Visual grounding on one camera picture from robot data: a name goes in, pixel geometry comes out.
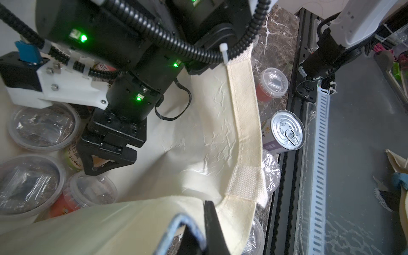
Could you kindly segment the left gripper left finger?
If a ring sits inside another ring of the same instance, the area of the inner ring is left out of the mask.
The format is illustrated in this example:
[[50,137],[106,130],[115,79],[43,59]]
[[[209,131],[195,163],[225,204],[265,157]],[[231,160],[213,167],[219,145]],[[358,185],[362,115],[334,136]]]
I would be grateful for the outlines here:
[[206,240],[200,229],[186,225],[177,255],[203,255]]

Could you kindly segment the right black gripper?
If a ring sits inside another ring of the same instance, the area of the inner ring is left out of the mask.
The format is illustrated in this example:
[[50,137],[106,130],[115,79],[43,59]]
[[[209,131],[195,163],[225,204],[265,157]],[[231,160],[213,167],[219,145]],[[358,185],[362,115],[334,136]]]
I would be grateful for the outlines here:
[[132,123],[111,112],[95,108],[76,150],[86,175],[98,176],[112,169],[132,165],[137,151],[147,140],[147,120]]

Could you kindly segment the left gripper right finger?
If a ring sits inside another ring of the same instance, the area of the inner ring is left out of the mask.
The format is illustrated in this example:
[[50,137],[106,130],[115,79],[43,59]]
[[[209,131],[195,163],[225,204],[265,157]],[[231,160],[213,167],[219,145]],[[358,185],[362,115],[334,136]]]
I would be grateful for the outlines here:
[[204,203],[204,218],[207,247],[205,255],[230,255],[215,205],[212,201]]

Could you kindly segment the cream canvas tote bag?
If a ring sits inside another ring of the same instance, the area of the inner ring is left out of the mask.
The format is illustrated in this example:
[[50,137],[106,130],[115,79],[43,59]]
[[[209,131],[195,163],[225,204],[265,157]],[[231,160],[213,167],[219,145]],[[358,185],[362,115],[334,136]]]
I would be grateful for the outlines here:
[[147,119],[137,161],[108,172],[119,202],[79,209],[36,223],[3,222],[3,255],[151,255],[170,221],[187,214],[205,230],[204,201],[215,204],[228,250],[239,255],[257,205],[268,194],[261,170],[262,138],[248,49],[201,75],[182,71],[159,111]]

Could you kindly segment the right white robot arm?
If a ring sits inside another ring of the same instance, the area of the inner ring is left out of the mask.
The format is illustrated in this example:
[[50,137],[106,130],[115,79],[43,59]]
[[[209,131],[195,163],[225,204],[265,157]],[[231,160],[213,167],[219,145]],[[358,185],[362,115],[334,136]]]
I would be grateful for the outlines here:
[[182,69],[200,75],[241,55],[274,1],[37,1],[36,29],[7,7],[23,37],[1,57],[13,103],[94,108],[76,146],[87,175],[132,165],[147,116]]

